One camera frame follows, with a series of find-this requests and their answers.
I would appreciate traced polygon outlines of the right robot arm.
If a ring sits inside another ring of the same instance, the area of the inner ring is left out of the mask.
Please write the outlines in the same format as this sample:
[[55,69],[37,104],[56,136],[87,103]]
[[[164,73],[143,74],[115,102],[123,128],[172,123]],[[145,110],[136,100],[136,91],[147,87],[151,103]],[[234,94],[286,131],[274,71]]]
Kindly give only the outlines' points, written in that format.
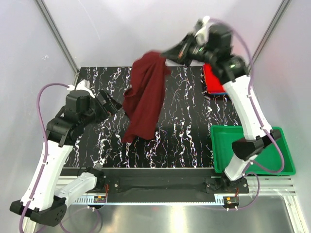
[[192,61],[210,65],[230,97],[240,118],[243,137],[232,143],[233,156],[221,177],[210,188],[232,192],[246,177],[246,170],[256,163],[256,158],[273,144],[281,152],[276,141],[281,138],[279,130],[272,129],[260,108],[252,86],[252,75],[244,59],[232,53],[232,37],[240,35],[229,25],[212,20],[212,25],[200,20],[192,32],[178,44],[162,52],[166,59],[189,66]]

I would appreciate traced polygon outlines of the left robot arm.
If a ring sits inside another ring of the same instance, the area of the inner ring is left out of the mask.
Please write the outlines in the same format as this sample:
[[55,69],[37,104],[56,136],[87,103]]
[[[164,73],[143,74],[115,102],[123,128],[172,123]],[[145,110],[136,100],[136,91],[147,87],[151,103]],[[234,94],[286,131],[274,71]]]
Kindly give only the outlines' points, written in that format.
[[87,90],[70,91],[65,105],[46,126],[42,155],[30,186],[22,199],[11,203],[10,211],[38,224],[54,227],[80,196],[90,190],[102,191],[105,177],[100,165],[86,168],[64,188],[57,190],[56,184],[85,127],[107,120],[121,108],[122,105],[104,90],[100,90],[97,96]]

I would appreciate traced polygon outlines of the dark red t-shirt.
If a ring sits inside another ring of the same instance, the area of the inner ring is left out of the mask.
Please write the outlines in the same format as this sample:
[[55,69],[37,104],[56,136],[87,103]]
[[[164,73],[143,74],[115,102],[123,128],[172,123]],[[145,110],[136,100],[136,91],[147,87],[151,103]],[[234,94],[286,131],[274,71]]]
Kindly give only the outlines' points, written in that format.
[[150,51],[132,65],[130,85],[124,93],[123,109],[130,124],[123,143],[131,143],[136,137],[153,139],[165,98],[166,76],[171,71],[166,58],[157,51]]

